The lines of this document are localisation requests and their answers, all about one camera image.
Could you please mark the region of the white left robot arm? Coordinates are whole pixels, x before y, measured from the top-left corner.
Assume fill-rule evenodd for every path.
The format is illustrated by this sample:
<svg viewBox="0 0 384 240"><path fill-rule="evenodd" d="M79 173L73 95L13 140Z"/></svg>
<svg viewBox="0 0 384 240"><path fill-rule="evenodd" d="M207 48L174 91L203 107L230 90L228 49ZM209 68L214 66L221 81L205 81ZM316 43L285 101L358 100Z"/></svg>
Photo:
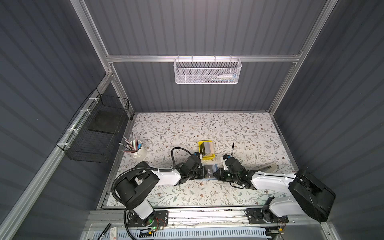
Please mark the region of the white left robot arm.
<svg viewBox="0 0 384 240"><path fill-rule="evenodd" d="M178 186L200 177L203 155L191 154L186 162L179 163L173 169L156 169L147 162L140 162L134 168L120 174L113 182L111 194L127 211L135 213L148 223L154 218L154 209L147 196L157 186Z"/></svg>

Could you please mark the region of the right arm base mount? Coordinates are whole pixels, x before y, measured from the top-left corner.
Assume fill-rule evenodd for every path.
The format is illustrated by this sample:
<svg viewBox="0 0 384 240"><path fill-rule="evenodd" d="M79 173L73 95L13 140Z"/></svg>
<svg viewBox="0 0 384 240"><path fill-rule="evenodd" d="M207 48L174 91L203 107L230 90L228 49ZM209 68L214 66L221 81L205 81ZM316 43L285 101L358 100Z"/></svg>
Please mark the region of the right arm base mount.
<svg viewBox="0 0 384 240"><path fill-rule="evenodd" d="M250 224L287 224L289 219L287 216L277 217L270 210L262 208L247 208L245 214Z"/></svg>

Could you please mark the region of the blue leather card holder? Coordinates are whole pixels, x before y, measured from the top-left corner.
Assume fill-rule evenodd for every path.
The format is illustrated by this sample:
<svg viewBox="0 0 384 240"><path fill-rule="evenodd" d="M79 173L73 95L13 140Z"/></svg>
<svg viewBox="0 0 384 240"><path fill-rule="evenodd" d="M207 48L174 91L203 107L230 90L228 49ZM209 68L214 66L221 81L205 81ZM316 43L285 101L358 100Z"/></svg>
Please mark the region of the blue leather card holder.
<svg viewBox="0 0 384 240"><path fill-rule="evenodd" d="M206 164L203 165L203 180L205 181L212 181L217 180L217 178L214 176L214 173L218 170L217 164Z"/></svg>

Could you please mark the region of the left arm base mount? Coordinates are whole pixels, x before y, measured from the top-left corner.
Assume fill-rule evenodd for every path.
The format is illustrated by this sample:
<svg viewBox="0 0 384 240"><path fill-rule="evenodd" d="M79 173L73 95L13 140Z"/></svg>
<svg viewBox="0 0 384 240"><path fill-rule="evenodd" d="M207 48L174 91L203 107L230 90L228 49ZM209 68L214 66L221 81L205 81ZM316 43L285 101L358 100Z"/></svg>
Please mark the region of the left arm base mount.
<svg viewBox="0 0 384 240"><path fill-rule="evenodd" d="M127 217L129 228L166 227L168 225L169 211L154 211L147 218L141 219L138 214L130 213Z"/></svg>

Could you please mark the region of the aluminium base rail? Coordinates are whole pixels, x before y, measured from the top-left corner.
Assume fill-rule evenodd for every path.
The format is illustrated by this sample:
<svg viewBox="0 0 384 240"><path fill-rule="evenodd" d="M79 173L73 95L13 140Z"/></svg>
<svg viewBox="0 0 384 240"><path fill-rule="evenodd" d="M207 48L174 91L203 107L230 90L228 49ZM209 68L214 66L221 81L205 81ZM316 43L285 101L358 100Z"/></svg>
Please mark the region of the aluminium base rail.
<svg viewBox="0 0 384 240"><path fill-rule="evenodd" d="M171 208L159 207L155 211L168 211L168 228L213 228L213 227L242 227L251 226L246 214L248 206L240 207L188 207ZM319 223L304 215L289 216L287 223L266 223L259 220L256 226L329 226L328 223ZM123 227L123 209L106 209L90 211L84 230L102 230L110 223L112 227Z"/></svg>

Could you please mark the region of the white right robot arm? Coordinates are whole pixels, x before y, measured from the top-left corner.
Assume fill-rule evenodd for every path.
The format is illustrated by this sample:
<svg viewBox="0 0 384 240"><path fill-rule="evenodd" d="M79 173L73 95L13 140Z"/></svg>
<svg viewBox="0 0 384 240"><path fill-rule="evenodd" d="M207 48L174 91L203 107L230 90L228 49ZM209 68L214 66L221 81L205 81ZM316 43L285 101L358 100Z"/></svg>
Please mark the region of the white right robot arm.
<svg viewBox="0 0 384 240"><path fill-rule="evenodd" d="M224 166L214 177L231 186L249 190L272 190L285 193L282 198L269 197L256 214L266 223L282 221L288 216L307 215L318 221L329 218L336 194L308 171L295 174L266 173L247 170L239 160L224 155Z"/></svg>

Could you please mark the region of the pens in cup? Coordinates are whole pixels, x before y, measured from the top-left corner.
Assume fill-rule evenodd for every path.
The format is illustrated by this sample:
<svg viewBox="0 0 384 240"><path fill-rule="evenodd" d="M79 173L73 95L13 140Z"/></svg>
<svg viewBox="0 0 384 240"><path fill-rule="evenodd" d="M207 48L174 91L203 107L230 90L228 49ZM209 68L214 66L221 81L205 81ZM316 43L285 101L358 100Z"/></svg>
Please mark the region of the pens in cup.
<svg viewBox="0 0 384 240"><path fill-rule="evenodd" d="M119 145L123 148L123 152L137 153L142 149L143 144L139 143L139 140L134 135L134 133L131 133L129 140L126 137L124 137L123 140L123 143L119 143Z"/></svg>

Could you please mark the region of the white tube in basket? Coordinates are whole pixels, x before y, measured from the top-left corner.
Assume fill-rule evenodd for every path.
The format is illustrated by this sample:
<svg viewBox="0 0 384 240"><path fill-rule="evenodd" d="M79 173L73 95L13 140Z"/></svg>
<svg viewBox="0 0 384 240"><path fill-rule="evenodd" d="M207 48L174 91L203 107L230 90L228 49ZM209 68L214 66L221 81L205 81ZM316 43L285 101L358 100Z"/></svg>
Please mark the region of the white tube in basket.
<svg viewBox="0 0 384 240"><path fill-rule="evenodd" d="M210 79L205 79L205 81L206 82L219 82L219 81L235 82L237 79L238 79L237 74L224 74L224 75L212 77Z"/></svg>

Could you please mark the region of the white pen cup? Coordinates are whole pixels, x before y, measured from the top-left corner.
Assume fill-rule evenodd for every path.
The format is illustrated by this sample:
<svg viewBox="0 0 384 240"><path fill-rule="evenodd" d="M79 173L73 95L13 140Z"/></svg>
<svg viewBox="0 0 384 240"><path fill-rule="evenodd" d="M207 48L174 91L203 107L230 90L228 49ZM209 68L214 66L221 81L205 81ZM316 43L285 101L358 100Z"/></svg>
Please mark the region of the white pen cup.
<svg viewBox="0 0 384 240"><path fill-rule="evenodd" d="M141 161L144 160L147 156L147 151L140 140L138 140L138 147L139 149L134 153L130 153L130 155L133 157L133 159Z"/></svg>

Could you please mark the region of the yellow plastic card tray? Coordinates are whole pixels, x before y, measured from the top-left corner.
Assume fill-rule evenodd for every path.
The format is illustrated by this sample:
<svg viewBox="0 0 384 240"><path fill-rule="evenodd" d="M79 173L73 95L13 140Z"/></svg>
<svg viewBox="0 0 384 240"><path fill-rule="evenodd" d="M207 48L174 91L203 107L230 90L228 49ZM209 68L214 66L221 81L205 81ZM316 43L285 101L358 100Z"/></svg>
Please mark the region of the yellow plastic card tray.
<svg viewBox="0 0 384 240"><path fill-rule="evenodd" d="M213 160L215 158L215 151L213 141L199 141L199 153L203 155L203 160Z"/></svg>

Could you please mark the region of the black VIP credit card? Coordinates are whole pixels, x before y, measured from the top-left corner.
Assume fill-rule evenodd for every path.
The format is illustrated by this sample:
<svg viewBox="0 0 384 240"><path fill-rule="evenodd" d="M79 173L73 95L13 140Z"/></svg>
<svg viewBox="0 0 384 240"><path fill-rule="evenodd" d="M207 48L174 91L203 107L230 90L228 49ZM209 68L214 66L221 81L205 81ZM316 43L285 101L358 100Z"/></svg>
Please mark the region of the black VIP credit card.
<svg viewBox="0 0 384 240"><path fill-rule="evenodd" d="M214 178L213 173L216 171L216 167L214 165L205 165L205 178L212 179Z"/></svg>

